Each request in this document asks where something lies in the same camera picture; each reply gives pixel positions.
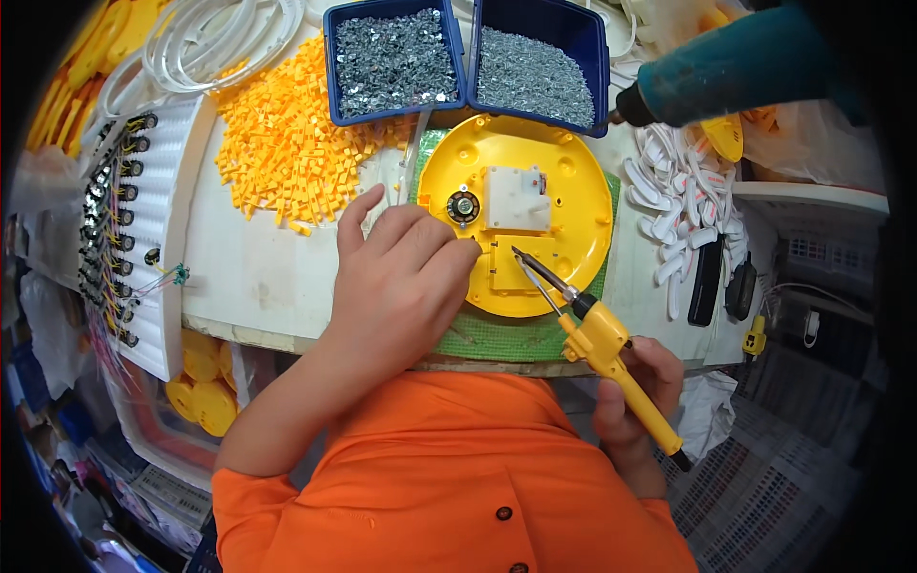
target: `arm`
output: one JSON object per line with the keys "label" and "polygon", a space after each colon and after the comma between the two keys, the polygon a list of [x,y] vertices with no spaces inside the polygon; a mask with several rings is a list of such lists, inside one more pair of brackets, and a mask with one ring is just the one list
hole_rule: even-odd
{"label": "arm", "polygon": [[364,241],[359,225],[383,191],[376,185],[341,216],[331,321],[232,424],[215,471],[289,473],[319,428],[414,364],[459,311],[481,248],[416,205],[387,209]]}
{"label": "arm", "polygon": [[[667,418],[679,405],[684,368],[655,338],[634,336],[633,348],[623,348],[621,359],[646,395]],[[646,429],[627,409],[621,387],[614,380],[599,382],[593,415],[602,451],[637,499],[664,499],[666,480],[653,458]]]}

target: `person's left hand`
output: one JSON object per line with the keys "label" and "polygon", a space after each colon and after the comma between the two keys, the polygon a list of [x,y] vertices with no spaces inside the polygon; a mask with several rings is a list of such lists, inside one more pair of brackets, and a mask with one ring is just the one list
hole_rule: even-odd
{"label": "person's left hand", "polygon": [[442,337],[481,254],[417,205],[386,209],[364,241],[360,223],[383,191],[362,194],[337,224],[335,298],[318,342],[342,373],[367,385],[410,368]]}

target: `white table surface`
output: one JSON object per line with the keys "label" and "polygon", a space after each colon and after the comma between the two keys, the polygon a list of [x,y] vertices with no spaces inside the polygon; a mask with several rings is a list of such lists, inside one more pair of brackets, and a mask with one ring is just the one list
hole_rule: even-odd
{"label": "white table surface", "polygon": [[[460,22],[469,53],[470,25]],[[297,50],[303,39],[318,30],[303,22],[282,61]],[[617,94],[612,87],[611,101]],[[251,221],[232,206],[228,186],[220,185],[214,157],[223,140],[225,122],[218,118],[204,151],[192,199],[184,263],[192,277],[182,290],[185,325],[242,344],[302,352],[321,335],[331,313],[337,273],[334,224],[316,229],[310,237],[274,225],[272,211],[256,211]],[[606,171],[629,183],[622,160],[637,154],[633,129],[611,127],[602,139],[586,138],[587,145]],[[398,182],[402,153],[388,149],[361,165],[362,187],[375,182],[388,189]],[[749,249],[759,273],[769,272],[777,235],[753,209],[745,209]],[[658,338],[692,368],[739,362],[741,337],[750,327],[760,304],[756,289],[753,312],[743,323],[729,318],[722,305],[710,326],[688,325],[685,315],[691,302],[696,265],[681,285],[681,317],[669,321],[666,289],[653,282],[659,264],[657,244],[640,235],[636,221],[652,215],[630,205],[624,194],[618,204],[608,274],[602,300],[635,335]]]}

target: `person's right hand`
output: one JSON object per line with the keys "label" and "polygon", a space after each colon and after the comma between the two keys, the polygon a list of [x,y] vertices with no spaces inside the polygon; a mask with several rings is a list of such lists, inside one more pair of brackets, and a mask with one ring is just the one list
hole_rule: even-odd
{"label": "person's right hand", "polygon": [[348,205],[337,224],[331,322],[319,345],[369,386],[410,368],[446,332],[481,254],[472,239],[417,205],[386,209],[364,241],[366,213],[384,187]]}
{"label": "person's right hand", "polygon": [[[684,366],[681,360],[655,338],[634,336],[632,348],[621,349],[621,360],[627,371],[663,416],[668,418],[679,405]],[[646,429],[624,403],[624,392],[614,380],[599,380],[595,414],[595,431],[602,447],[626,453],[642,442]]]}

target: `yellow plastic pile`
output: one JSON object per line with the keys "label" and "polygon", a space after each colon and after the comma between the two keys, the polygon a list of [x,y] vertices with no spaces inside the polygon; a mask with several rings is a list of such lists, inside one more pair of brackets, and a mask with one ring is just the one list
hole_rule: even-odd
{"label": "yellow plastic pile", "polygon": [[236,420],[236,381],[228,342],[182,329],[184,372],[166,382],[166,396],[185,420],[222,437]]}
{"label": "yellow plastic pile", "polygon": [[335,211],[357,196],[362,161],[384,146],[406,147],[410,125],[403,116],[352,127],[331,123],[324,42],[308,39],[299,48],[251,83],[215,95],[228,128],[214,163],[222,183],[232,182],[233,206],[247,219],[255,209],[271,209],[277,226],[286,219],[308,236],[306,223],[334,221]]}

